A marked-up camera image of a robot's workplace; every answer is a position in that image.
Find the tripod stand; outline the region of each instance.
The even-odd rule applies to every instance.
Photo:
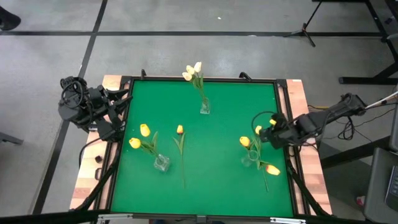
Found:
[[[307,39],[310,41],[311,46],[312,46],[312,47],[315,47],[315,43],[312,41],[311,37],[310,37],[309,34],[307,33],[307,27],[308,27],[308,25],[310,24],[310,22],[311,22],[313,16],[315,15],[315,13],[318,11],[319,6],[321,6],[322,2],[323,2],[323,0],[320,0],[320,1],[319,1],[318,5],[317,5],[317,7],[315,8],[314,12],[312,13],[310,19],[309,19],[306,23],[303,24],[303,26],[301,27],[300,30],[291,32],[290,34],[285,35],[284,37],[291,37],[291,36],[294,36],[294,35],[297,35],[297,34],[300,35],[300,36],[303,36],[303,35],[304,35],[304,36],[306,36]]]

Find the white tulip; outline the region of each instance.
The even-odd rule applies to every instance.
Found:
[[[184,77],[184,79],[185,79],[186,81],[191,81],[191,79],[192,79],[192,75],[189,74],[188,72],[183,72],[183,73],[182,73],[182,76]]]
[[[187,72],[191,75],[195,74],[195,69],[191,65],[187,65]]]
[[[197,62],[195,66],[193,67],[195,69],[195,72],[200,72],[201,70],[201,62]]]

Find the concrete floor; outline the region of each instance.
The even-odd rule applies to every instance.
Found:
[[[380,19],[391,16],[384,1],[372,3]],[[22,17],[16,30],[92,31],[101,0],[0,0],[0,5]],[[108,1],[99,30],[287,32],[299,29],[315,6],[309,0],[113,0]],[[394,21],[385,27],[393,33],[398,26]],[[365,4],[324,3],[308,30],[377,32],[377,27]],[[22,146],[0,144],[0,217],[32,211],[60,126],[59,79],[78,75],[89,38],[0,35],[0,94],[8,96],[0,99],[0,131],[25,140]],[[313,40],[316,48],[300,37],[100,36],[84,78],[96,86],[105,74],[138,75],[142,68],[148,75],[180,75],[186,64],[200,60],[208,77],[236,77],[245,71],[255,78],[302,79],[311,105],[335,104],[347,92],[371,103],[392,91],[393,86],[338,84],[340,76],[371,77],[393,62],[378,38]],[[371,110],[353,120],[360,123],[386,110]],[[359,131],[372,140],[387,136],[391,118],[392,113]],[[342,124],[331,124],[325,137],[341,129]],[[68,210],[86,136],[70,125],[44,212]],[[324,142],[344,151],[367,140],[356,135],[352,141]],[[335,215],[363,219],[359,208],[341,198],[330,200]]]

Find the desk leg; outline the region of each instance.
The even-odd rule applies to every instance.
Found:
[[[394,62],[374,77],[339,77],[340,84],[396,85],[398,78],[388,78],[398,72],[398,62]]]
[[[4,133],[0,133],[0,141],[11,142],[17,145],[21,145],[24,142],[24,140],[9,136],[8,134]]]
[[[334,166],[342,165],[347,162],[372,156],[375,147],[387,149],[389,147],[389,141],[390,141],[390,136],[387,136],[377,141],[373,141],[364,144],[362,146],[358,146],[354,149],[350,149],[345,152],[341,152],[333,156],[321,159],[322,169],[331,168]]]

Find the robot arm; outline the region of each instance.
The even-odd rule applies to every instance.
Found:
[[[259,132],[262,142],[269,141],[275,149],[288,145],[302,145],[307,139],[322,134],[326,124],[341,117],[365,114],[366,104],[358,95],[347,93],[339,103],[326,110],[302,114],[287,121],[283,114],[271,116],[271,126]]]

